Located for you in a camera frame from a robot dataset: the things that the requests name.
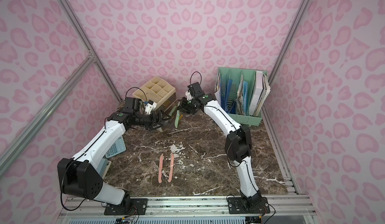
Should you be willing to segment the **transparent grey drawer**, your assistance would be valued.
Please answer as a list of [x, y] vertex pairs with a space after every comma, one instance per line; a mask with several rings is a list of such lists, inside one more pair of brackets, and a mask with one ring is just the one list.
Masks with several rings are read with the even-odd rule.
[[163, 132], [164, 130], [177, 130], [178, 126], [181, 123], [183, 118], [183, 113], [178, 109], [180, 106], [180, 101], [176, 101], [172, 106], [170, 106], [166, 114], [169, 118], [163, 123], [163, 126], [158, 128], [157, 131]]

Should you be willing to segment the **green fruit knife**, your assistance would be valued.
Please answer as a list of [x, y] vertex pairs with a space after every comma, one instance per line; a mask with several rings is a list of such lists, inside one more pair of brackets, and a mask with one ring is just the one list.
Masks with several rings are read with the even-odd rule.
[[180, 111], [177, 110], [176, 111], [176, 116], [175, 116], [175, 121], [174, 121], [174, 126], [175, 126], [176, 129], [178, 128], [179, 119], [180, 119]]
[[177, 106], [173, 106], [173, 108], [171, 109], [170, 113], [169, 113], [169, 116], [173, 116], [177, 111]]

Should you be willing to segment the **beige desktop drawer organizer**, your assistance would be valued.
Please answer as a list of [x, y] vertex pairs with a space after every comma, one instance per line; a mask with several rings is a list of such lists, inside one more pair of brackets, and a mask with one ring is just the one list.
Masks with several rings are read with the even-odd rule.
[[132, 96], [142, 101], [156, 102], [156, 110], [165, 113], [177, 101], [176, 88], [160, 77], [153, 77], [147, 81], [140, 90], [133, 92]]

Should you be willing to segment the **pink fruit knife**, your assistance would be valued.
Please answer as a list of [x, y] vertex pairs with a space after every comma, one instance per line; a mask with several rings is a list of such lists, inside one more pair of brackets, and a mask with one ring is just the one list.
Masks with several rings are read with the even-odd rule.
[[158, 183], [162, 183], [162, 168], [163, 168], [163, 160], [164, 160], [164, 155], [161, 154], [159, 157], [159, 164], [158, 164]]
[[170, 157], [170, 170], [169, 170], [169, 177], [168, 177], [167, 182], [172, 181], [173, 167], [174, 167], [174, 153], [172, 153], [171, 157]]

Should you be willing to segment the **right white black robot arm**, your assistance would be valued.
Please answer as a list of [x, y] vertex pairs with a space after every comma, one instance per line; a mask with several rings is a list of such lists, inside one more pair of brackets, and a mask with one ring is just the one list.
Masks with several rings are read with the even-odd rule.
[[195, 99], [183, 97], [178, 109], [187, 114], [202, 110], [219, 126], [226, 136], [225, 153], [231, 167], [236, 168], [240, 194], [248, 209], [258, 206], [269, 208], [262, 197], [252, 172], [252, 138], [250, 128], [236, 122], [212, 96], [204, 94]]

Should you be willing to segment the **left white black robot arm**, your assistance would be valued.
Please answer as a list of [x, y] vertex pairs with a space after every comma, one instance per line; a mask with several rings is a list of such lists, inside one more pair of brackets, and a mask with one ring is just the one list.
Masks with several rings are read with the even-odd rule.
[[129, 194], [105, 183], [97, 171], [98, 166], [116, 140], [128, 129], [142, 126], [146, 130], [156, 130], [169, 119], [168, 114], [158, 110], [149, 115], [132, 111], [112, 113], [103, 128], [83, 149], [73, 157], [59, 161], [57, 170], [61, 194], [130, 209]]

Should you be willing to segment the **blue folders in rack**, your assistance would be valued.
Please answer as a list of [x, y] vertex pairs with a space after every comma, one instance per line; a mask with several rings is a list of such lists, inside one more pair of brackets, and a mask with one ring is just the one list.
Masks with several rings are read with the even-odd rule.
[[224, 110], [229, 114], [247, 115], [248, 114], [248, 83], [240, 81], [228, 80], [225, 87], [222, 105]]

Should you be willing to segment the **blue white calculator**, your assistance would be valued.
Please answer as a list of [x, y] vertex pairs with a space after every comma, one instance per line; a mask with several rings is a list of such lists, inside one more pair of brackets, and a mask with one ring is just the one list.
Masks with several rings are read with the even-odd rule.
[[106, 152], [105, 157], [111, 158], [117, 156], [126, 151], [126, 146], [124, 143], [124, 139], [120, 136], [110, 147], [110, 149]]

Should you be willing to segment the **green file organizer rack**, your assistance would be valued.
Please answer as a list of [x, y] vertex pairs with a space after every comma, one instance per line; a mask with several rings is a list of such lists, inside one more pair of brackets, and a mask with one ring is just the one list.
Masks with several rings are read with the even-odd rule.
[[215, 97], [235, 121], [249, 126], [262, 122], [262, 107], [270, 94], [267, 71], [220, 67]]

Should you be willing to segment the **white book in rack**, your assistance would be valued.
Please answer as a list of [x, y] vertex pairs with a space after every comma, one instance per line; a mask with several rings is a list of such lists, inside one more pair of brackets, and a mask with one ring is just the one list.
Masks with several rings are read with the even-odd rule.
[[268, 82], [268, 76], [262, 71], [256, 71], [254, 88], [249, 105], [249, 115], [257, 117], [262, 106], [270, 94], [271, 87]]

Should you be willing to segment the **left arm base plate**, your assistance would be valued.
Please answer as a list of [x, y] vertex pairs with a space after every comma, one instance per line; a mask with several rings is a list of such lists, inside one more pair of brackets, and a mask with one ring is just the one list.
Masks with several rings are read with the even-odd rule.
[[126, 198], [120, 205], [107, 204], [105, 216], [145, 215], [148, 199]]

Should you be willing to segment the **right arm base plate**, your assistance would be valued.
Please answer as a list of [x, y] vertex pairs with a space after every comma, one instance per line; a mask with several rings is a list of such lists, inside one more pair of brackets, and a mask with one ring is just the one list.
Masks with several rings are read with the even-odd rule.
[[257, 214], [265, 215], [271, 213], [267, 198], [257, 197], [256, 200], [245, 197], [226, 197], [230, 214]]

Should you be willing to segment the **aluminium mounting rail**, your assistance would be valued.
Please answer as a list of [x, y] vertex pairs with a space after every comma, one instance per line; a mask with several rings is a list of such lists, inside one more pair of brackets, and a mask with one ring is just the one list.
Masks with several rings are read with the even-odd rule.
[[57, 224], [317, 224], [315, 208], [306, 195], [268, 195], [270, 212], [231, 214], [227, 196], [139, 198], [143, 214], [106, 216], [105, 207], [95, 201], [69, 197]]

